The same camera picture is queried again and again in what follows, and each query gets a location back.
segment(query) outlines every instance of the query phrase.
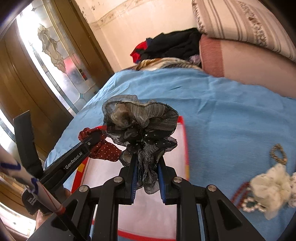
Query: fabric pile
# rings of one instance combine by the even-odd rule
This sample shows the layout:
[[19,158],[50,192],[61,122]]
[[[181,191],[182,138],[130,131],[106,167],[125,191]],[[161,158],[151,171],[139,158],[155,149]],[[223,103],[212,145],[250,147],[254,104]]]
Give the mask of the fabric pile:
[[147,38],[138,44],[130,55],[136,64],[144,60],[178,58],[198,66],[200,38],[201,33],[196,28],[168,34],[161,33],[153,39]]
[[155,58],[155,59],[145,59],[139,62],[137,65],[132,66],[127,69],[131,70],[157,70],[157,69],[164,69],[164,68],[187,68],[187,69],[197,69],[201,70],[198,67],[199,64],[193,64],[192,62],[179,59],[179,58]]
[[177,127],[178,112],[156,101],[140,103],[136,95],[119,95],[107,100],[103,134],[125,146],[119,156],[123,166],[129,166],[133,154],[138,155],[137,189],[147,194],[159,190],[157,164],[159,158],[177,146],[170,137]]

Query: stained glass window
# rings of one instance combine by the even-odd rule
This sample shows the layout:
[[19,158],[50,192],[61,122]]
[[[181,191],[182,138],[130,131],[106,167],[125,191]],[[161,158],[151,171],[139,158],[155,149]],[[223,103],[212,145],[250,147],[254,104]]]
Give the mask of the stained glass window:
[[49,0],[34,0],[17,17],[21,38],[36,68],[75,116],[98,92]]

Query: hair accessory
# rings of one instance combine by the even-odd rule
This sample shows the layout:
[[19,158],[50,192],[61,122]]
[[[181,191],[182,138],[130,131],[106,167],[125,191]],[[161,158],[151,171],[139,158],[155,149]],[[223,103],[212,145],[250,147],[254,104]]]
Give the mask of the hair accessory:
[[[281,152],[281,154],[283,155],[283,158],[279,158],[274,152],[276,150],[279,150]],[[270,156],[276,160],[278,163],[280,164],[283,164],[283,165],[286,165],[287,164],[287,161],[288,161],[288,158],[287,158],[287,155],[286,153],[284,152],[284,149],[283,147],[281,146],[281,144],[276,144],[273,146],[273,148],[271,149],[270,151]]]
[[[249,202],[253,203],[253,206],[248,207],[247,205]],[[254,212],[255,210],[258,210],[261,213],[266,212],[266,207],[262,206],[261,203],[256,202],[253,197],[247,197],[244,199],[242,203],[242,209],[247,213]]]
[[239,200],[239,203],[236,205],[237,209],[240,209],[242,207],[242,203],[250,191],[248,187],[249,187],[249,182],[244,182],[231,198],[231,202],[235,205],[238,196],[242,194],[241,199]]

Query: striped pillow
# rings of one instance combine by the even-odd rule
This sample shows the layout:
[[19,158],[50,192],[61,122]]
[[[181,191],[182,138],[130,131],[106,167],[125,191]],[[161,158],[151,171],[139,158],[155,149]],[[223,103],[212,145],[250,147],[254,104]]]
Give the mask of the striped pillow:
[[276,17],[258,0],[192,0],[201,33],[275,51],[296,62],[296,48]]

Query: bed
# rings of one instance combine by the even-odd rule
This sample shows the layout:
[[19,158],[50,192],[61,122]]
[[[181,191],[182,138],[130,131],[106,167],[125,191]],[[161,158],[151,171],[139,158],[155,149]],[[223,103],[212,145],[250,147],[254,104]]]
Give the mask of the bed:
[[[71,121],[46,166],[76,145],[78,133],[85,127],[101,125],[102,104],[121,94],[135,94],[142,102],[154,99],[166,103],[183,116],[190,182],[194,185],[214,184],[230,199],[243,182],[276,163],[269,155],[276,143],[288,156],[287,172],[295,172],[295,99],[259,85],[244,85],[186,68],[116,73]],[[64,187],[71,189],[74,176]],[[267,241],[280,237],[294,213],[295,208],[284,206],[268,221],[260,212],[243,212]]]

